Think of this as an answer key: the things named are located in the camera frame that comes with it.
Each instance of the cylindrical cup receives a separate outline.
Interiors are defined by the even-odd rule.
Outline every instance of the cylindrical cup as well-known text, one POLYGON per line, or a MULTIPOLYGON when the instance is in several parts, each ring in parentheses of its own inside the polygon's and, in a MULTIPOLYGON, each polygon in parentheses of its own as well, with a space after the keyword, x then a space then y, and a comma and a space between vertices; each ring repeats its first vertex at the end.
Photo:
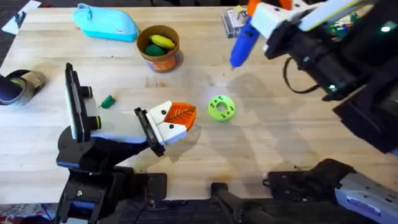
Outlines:
POLYGON ((156 72, 168 72, 178 64, 180 40, 177 32, 168 26, 150 26, 141 31, 137 38, 137 47, 142 57, 147 60, 149 67, 156 72), (150 56, 145 54, 145 48, 150 42, 149 37, 152 35, 162 35, 171 39, 175 43, 175 48, 162 56, 150 56))

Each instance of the green light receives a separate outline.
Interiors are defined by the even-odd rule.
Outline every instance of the green light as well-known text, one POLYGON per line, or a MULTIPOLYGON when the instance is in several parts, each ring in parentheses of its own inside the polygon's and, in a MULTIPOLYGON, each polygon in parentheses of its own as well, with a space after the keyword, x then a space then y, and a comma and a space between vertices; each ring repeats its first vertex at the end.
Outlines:
POLYGON ((381 28, 381 31, 382 31, 382 32, 389 32, 390 30, 391 30, 390 27, 382 27, 382 28, 381 28))
POLYGON ((328 89, 331 90, 331 91, 333 91, 333 92, 337 91, 336 86, 334 86, 334 85, 330 85, 330 86, 328 87, 328 89))

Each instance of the white paper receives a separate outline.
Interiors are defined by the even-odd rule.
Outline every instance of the white paper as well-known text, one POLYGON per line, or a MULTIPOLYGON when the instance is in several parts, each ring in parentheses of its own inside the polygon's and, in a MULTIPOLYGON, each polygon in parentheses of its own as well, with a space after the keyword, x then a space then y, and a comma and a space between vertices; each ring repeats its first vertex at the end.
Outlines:
MULTIPOLYGON (((41 5, 41 2, 30 0, 19 12, 18 14, 22 16, 22 12, 27 12, 30 9, 35 9, 41 5)), ((13 16, 4 27, 1 28, 4 32, 17 35, 18 24, 15 22, 15 17, 13 16)))
POLYGON ((229 20, 231 21, 233 28, 240 28, 244 25, 243 20, 236 19, 234 9, 227 10, 227 14, 228 14, 229 20))

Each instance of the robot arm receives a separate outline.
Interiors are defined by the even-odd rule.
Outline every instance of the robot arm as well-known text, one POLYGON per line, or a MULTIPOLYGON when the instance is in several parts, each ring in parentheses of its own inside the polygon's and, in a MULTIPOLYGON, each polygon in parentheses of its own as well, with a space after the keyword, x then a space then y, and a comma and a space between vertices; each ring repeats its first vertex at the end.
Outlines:
POLYGON ((276 200, 327 200, 378 223, 398 223, 398 192, 333 159, 308 171, 270 172, 264 185, 276 200))
POLYGON ((186 103, 165 102, 149 111, 137 108, 136 116, 99 108, 90 86, 80 86, 77 72, 67 64, 67 110, 72 138, 88 142, 91 138, 104 138, 132 144, 149 143, 158 155, 164 145, 185 137, 192 127, 196 108, 186 103))
MULTIPOLYGON (((398 155, 394 136, 398 127, 398 2, 279 2, 281 7, 260 0, 250 0, 248 5, 251 25, 267 39, 265 56, 273 59, 289 54, 298 69, 317 83, 294 92, 304 94, 320 87, 326 93, 323 101, 345 100, 333 110, 341 122, 381 152, 398 155), (340 27, 346 31, 344 37, 331 35, 331 22, 366 4, 373 4, 366 15, 349 29, 340 27)), ((283 76, 292 89, 286 75, 289 61, 283 76)))

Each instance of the green ring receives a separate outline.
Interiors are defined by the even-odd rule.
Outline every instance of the green ring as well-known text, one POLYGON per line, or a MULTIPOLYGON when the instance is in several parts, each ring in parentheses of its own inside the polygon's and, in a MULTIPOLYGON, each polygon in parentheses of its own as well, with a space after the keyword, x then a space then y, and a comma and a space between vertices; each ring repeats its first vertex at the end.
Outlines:
POLYGON ((209 115, 216 121, 227 121, 234 116, 236 111, 234 101, 230 97, 223 95, 213 97, 209 101, 209 105, 207 106, 207 108, 209 111, 209 115), (217 106, 219 106, 220 104, 225 105, 226 111, 221 112, 219 109, 217 109, 217 106))

